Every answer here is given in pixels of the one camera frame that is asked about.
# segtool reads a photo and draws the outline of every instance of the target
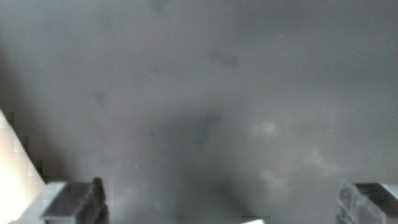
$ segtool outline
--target gray surface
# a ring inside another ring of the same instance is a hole
[[[0,103],[113,223],[335,223],[398,179],[395,0],[0,0]]]

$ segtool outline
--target stain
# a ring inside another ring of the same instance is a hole
[[[214,52],[210,54],[210,60],[228,68],[237,68],[242,64],[241,58],[226,52]]]
[[[106,99],[107,99],[107,91],[106,90],[97,89],[95,98],[97,98],[97,102],[99,102],[100,106],[104,106],[106,105]]]
[[[200,147],[207,147],[212,139],[212,130],[219,125],[223,116],[219,114],[209,114],[198,122],[196,128],[196,144]]]
[[[164,13],[168,10],[168,6],[171,4],[171,0],[150,0],[150,9],[157,13]]]

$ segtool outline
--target concrete floor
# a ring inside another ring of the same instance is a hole
[[[397,0],[0,0],[0,107],[113,224],[335,223],[398,182]]]

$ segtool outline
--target gray floor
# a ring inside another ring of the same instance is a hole
[[[115,224],[335,223],[398,180],[397,0],[0,0],[0,106]]]

